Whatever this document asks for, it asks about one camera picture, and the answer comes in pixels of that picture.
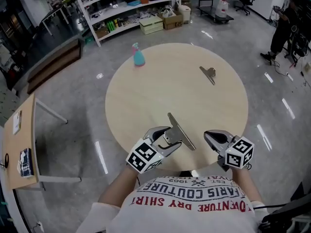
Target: plastic container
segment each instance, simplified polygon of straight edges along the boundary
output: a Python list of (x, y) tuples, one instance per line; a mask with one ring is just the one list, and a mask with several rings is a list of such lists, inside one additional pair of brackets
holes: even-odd
[(188, 6), (179, 5), (178, 11), (183, 15), (184, 24), (189, 23), (190, 22), (191, 9)]
[(215, 15), (218, 17), (226, 18), (228, 13), (228, 2), (227, 0), (219, 0), (218, 6), (216, 8)]
[(132, 45), (132, 49), (133, 49), (134, 64), (137, 67), (143, 66), (145, 64), (145, 58), (142, 55), (142, 52), (138, 48), (138, 43), (134, 43)]

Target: white t-shirt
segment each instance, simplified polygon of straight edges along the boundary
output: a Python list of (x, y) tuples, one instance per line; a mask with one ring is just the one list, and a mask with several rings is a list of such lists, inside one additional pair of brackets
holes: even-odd
[(222, 176), (159, 177), (134, 190), (121, 208), (94, 203), (77, 233), (255, 233), (266, 209)]

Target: desk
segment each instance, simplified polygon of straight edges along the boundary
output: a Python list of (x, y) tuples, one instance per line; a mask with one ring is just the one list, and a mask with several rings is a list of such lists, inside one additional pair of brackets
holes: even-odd
[(49, 32), (50, 35), (53, 35), (53, 34), (51, 33), (51, 31), (49, 30), (48, 26), (46, 25), (46, 23), (45, 23), (44, 21), (45, 21), (46, 19), (48, 19), (49, 17), (51, 17), (52, 15), (54, 15), (57, 11), (60, 10), (60, 12), (62, 13), (62, 15), (63, 15), (63, 17), (64, 17), (64, 19), (65, 19), (65, 21), (66, 21), (66, 23), (69, 24), (69, 22), (68, 22), (68, 20), (67, 20), (67, 17), (65, 16), (65, 14), (64, 14), (64, 12), (63, 12), (63, 10), (62, 10), (63, 7), (64, 7), (64, 5), (62, 4), (62, 5), (61, 5), (60, 7), (58, 7), (57, 9), (53, 9), (52, 11), (48, 12), (48, 14), (42, 19), (42, 23), (43, 23), (44, 27), (47, 29), (47, 31)]
[[(9, 154), (9, 166), (5, 170), (5, 176), (7, 178), (8, 187), (10, 189), (17, 189), (26, 187), (38, 182), (80, 182), (81, 178), (62, 178), (40, 175), (36, 149), (35, 149), (35, 110), (40, 107), (47, 113), (51, 114), (55, 118), (61, 120), (64, 123), (68, 121), (60, 116), (58, 113), (47, 107), (40, 100), (35, 98), (34, 94), (31, 94), (29, 98), (16, 110), (22, 111), (21, 115), (21, 128), (17, 134), (13, 134), (13, 116), (12, 115), (4, 125), (4, 139), (2, 157), (5, 159), (5, 154)], [(18, 161), (20, 159), (20, 152), (26, 148), (31, 149), (34, 176), (29, 178), (21, 177), (17, 170)]]
[(68, 8), (68, 6), (67, 6), (67, 3), (69, 3), (70, 1), (72, 1), (72, 0), (63, 0), (63, 1), (62, 1), (62, 4), (63, 4), (64, 7), (66, 8), (66, 10), (67, 10), (69, 16), (71, 16), (71, 13), (70, 13), (70, 11), (69, 11), (69, 8)]
[[(170, 126), (171, 112), (197, 149), (182, 144), (159, 168), (194, 170), (216, 162), (218, 155), (205, 142), (204, 131), (241, 136), (247, 122), (247, 95), (235, 70), (213, 52), (190, 44), (162, 44), (142, 53), (146, 64), (134, 67), (129, 58), (107, 90), (105, 112), (115, 139), (129, 152), (150, 128)], [(215, 85), (199, 66), (215, 68)]]

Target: cable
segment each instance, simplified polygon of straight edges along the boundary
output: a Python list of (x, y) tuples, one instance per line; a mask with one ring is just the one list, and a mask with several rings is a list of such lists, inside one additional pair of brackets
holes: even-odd
[(271, 65), (274, 66), (274, 70), (275, 70), (278, 74), (283, 75), (284, 77), (287, 77), (287, 74), (285, 75), (285, 74), (280, 73), (280, 72), (277, 71), (276, 68), (277, 68), (277, 67), (280, 68), (280, 63), (279, 63), (279, 62), (277, 62), (277, 61), (271, 59)]
[(305, 78), (305, 82), (303, 83), (303, 85), (304, 85), (304, 86), (307, 86), (307, 84), (308, 84), (308, 86), (309, 86), (309, 87), (310, 87), (310, 89), (311, 89), (311, 86), (310, 86), (309, 82), (308, 82), (308, 81), (306, 81), (306, 78)]
[(139, 178), (137, 177), (138, 185), (140, 186)]
[(276, 204), (276, 205), (260, 206), (260, 207), (255, 207), (254, 210), (263, 209), (263, 208), (276, 208), (276, 207), (282, 207), (284, 205), (287, 205), (287, 204)]
[(38, 227), (39, 224), (37, 223), (36, 226), (33, 227), (33, 232), (35, 232), (35, 227)]
[(252, 164), (247, 163), (245, 167), (246, 167), (247, 170), (250, 170), (252, 168)]
[(5, 154), (4, 165), (1, 163), (0, 163), (0, 165), (5, 167), (5, 168), (8, 168), (8, 166), (9, 166), (9, 154), (8, 153)]

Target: gray concrete floor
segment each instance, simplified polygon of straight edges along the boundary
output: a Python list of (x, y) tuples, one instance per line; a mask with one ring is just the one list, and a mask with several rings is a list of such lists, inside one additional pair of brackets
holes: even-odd
[[(41, 221), (46, 233), (75, 232), (92, 203), (125, 166), (127, 154), (109, 130), (104, 106), (109, 82), (120, 65), (131, 57), (131, 46), (135, 42), (141, 49), (171, 42), (192, 43), (213, 51), (235, 69), (244, 83), (249, 103), (244, 136), (256, 144), (252, 177), (266, 204), (289, 201), (311, 158), (311, 89), (303, 85), (304, 79), (299, 74), (302, 60), (297, 68), (289, 69), (291, 62), (282, 52), (276, 58), (280, 63), (278, 71), (289, 72), (294, 81), (277, 74), (259, 55), (269, 50), (275, 28), (254, 13), (246, 17), (230, 9), (229, 15), (235, 20), (215, 25), (198, 16), (194, 9), (192, 23), (181, 28), (149, 35), (136, 28), (109, 38), (101, 48), (95, 43), (86, 45), (81, 60), (35, 91), (40, 100), (69, 120), (67, 125), (62, 125), (37, 111), (35, 129), (41, 173), (81, 176), (82, 181), (44, 183), (45, 192), (18, 190), (19, 203), (30, 227)], [(99, 73), (104, 75), (101, 79), (96, 78)], [(265, 73), (271, 76), (273, 83)], [(295, 119), (284, 106), (283, 98)], [(258, 124), (271, 142), (270, 151), (257, 129)], [(104, 173), (96, 153), (96, 141), (101, 145), (108, 174)], [(198, 172), (216, 175), (221, 170), (212, 165)], [(176, 174), (150, 171), (140, 176), (140, 182), (160, 175)]]

